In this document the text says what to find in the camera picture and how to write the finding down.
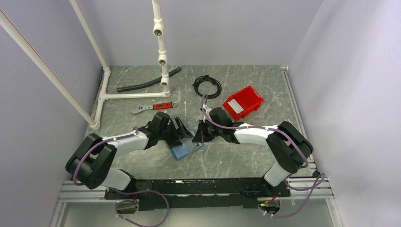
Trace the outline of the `blue card holder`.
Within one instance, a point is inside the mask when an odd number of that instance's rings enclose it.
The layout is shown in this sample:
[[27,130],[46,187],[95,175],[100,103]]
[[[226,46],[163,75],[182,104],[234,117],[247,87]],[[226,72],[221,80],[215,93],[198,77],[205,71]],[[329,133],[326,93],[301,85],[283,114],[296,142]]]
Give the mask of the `blue card holder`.
[[178,161],[204,147],[204,143],[193,142],[192,138],[183,138],[179,146],[170,148],[173,158]]

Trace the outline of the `red plastic bin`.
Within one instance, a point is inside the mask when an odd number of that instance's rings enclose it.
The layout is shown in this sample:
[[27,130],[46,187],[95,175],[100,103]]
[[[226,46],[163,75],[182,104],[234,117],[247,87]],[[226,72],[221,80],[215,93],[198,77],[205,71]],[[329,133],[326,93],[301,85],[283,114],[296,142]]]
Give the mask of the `red plastic bin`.
[[[237,115],[228,105],[228,101],[231,99],[235,99],[244,109],[244,111],[239,115]],[[223,103],[223,107],[228,111],[235,121],[239,121],[240,119],[248,116],[251,112],[258,110],[263,102],[263,97],[252,86],[247,86],[242,90],[230,95]]]

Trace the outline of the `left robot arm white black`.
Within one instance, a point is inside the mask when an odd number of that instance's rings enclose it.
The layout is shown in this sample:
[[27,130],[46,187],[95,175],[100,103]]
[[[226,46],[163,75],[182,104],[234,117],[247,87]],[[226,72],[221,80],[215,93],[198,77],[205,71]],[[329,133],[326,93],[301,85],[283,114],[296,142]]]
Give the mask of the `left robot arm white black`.
[[192,137],[179,117],[172,119],[164,112],[157,112],[145,126],[134,127],[126,134],[111,137],[101,137],[96,133],[87,135],[67,161],[65,169],[76,186],[114,188],[128,199],[136,192],[136,179],[124,170],[112,168],[115,157],[149,149],[159,141],[166,142],[169,148],[179,148],[183,146],[183,139]]

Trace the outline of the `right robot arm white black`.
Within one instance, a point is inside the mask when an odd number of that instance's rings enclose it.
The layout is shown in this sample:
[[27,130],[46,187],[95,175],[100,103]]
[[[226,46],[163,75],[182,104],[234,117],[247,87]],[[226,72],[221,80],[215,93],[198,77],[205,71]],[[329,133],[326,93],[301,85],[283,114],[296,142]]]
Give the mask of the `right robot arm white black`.
[[308,166],[307,159],[313,152],[311,143],[290,123],[260,126],[234,122],[220,108],[212,109],[199,120],[193,142],[206,143],[222,137],[228,143],[256,144],[266,146],[276,161],[263,175],[261,192],[272,196],[279,190],[279,184],[301,168]]

